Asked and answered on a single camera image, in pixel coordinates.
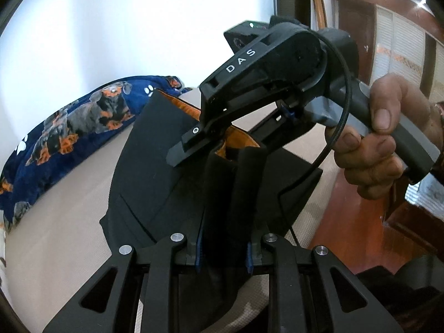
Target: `red wooden floor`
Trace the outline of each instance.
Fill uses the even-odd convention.
[[[427,252],[383,224],[386,207],[387,199],[362,199],[341,171],[310,248],[327,246],[353,273],[378,265],[395,273],[407,261]]]

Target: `paw print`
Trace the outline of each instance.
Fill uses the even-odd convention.
[[[151,97],[151,95],[153,94],[154,88],[151,85],[148,85],[148,87],[146,87],[144,90],[148,94],[148,97]]]
[[[16,147],[17,150],[17,155],[21,152],[21,151],[25,151],[26,150],[26,142],[27,142],[27,134],[26,136],[23,138],[23,140],[21,142],[19,142],[19,144]]]

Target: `human hand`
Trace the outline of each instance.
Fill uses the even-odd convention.
[[[439,149],[443,145],[443,129],[439,109],[417,86],[396,74],[385,75],[373,83],[370,112],[374,132],[362,138],[347,125],[333,150],[336,164],[345,169],[350,184],[358,185],[359,195],[378,199],[403,173],[402,161],[393,156],[396,143],[390,136],[401,112]],[[334,129],[326,128],[326,140]]]

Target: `beige bed sheet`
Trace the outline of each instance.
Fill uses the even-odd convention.
[[[183,99],[199,106],[199,92]],[[272,111],[258,110],[236,125],[251,128]],[[6,276],[12,304],[32,333],[40,333],[70,297],[110,256],[99,219],[107,210],[108,193],[115,165],[132,127],[128,127],[81,163],[51,188],[23,217],[6,238]],[[323,148],[323,127],[286,148],[312,162]],[[313,195],[294,224],[303,246],[307,246],[328,204],[338,167],[330,154]],[[238,294],[227,315],[205,333],[236,332],[268,303],[268,277],[250,279]]]

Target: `black cable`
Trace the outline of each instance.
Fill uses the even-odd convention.
[[[287,219],[286,213],[284,211],[284,207],[282,205],[282,196],[289,191],[292,191],[294,188],[296,188],[299,184],[301,184],[303,181],[305,181],[318,167],[321,165],[321,163],[327,158],[327,155],[330,153],[330,151],[333,148],[333,145],[338,140],[339,136],[341,135],[346,123],[347,119],[349,118],[349,112],[350,112],[350,106],[352,104],[352,76],[350,74],[349,67],[347,66],[347,62],[345,61],[344,57],[342,56],[341,52],[338,50],[336,46],[334,46],[326,37],[322,36],[321,34],[311,31],[319,40],[321,40],[328,49],[330,49],[338,58],[339,63],[341,64],[343,70],[344,70],[344,79],[345,79],[345,102],[342,109],[342,114],[340,116],[338,125],[336,126],[336,129],[333,133],[333,136],[330,138],[330,140],[327,142],[327,145],[325,148],[321,151],[321,153],[318,155],[316,160],[312,163],[312,165],[307,169],[305,173],[302,174],[295,182],[288,185],[284,189],[282,189],[277,194],[277,201],[279,203],[279,210],[281,211],[281,215],[287,224],[290,233],[296,243],[296,246],[301,246],[299,244],[299,241],[297,240],[296,234],[294,233],[293,227],[290,224],[290,222]]]

